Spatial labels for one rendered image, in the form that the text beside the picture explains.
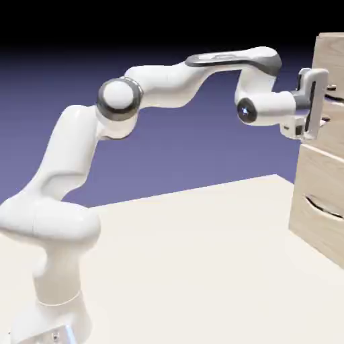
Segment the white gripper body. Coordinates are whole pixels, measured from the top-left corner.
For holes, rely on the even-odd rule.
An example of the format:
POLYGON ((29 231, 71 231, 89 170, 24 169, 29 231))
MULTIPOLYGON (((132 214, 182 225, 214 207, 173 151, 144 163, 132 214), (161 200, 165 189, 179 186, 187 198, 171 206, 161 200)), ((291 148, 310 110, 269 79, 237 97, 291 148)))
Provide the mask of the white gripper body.
POLYGON ((314 140, 318 136, 329 72, 302 68, 296 88, 296 137, 314 140))

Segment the light wood drawer front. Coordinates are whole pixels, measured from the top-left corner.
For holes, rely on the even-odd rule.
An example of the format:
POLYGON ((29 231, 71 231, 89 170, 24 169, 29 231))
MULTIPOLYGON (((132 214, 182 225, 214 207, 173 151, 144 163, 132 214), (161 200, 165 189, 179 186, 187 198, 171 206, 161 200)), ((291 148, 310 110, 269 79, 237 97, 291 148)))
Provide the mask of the light wood drawer front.
POLYGON ((344 269, 344 220, 314 208, 306 194, 344 208, 344 159, 300 146, 289 219, 294 234, 344 269))
MULTIPOLYGON (((336 89, 327 93, 344 98, 344 33, 320 33, 314 45, 312 66, 329 71, 328 84, 336 89)), ((344 159, 344 103, 324 99, 322 117, 331 121, 321 126, 315 140, 303 143, 344 159)))

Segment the light wood cabinet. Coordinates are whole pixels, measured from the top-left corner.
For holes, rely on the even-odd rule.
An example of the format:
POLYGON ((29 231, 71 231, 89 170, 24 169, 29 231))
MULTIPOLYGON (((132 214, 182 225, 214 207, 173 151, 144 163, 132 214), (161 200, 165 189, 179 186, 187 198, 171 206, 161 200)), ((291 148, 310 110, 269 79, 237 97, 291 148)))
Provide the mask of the light wood cabinet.
POLYGON ((317 36, 312 65, 329 72, 323 123, 299 149, 289 229, 344 269, 344 32, 317 36))

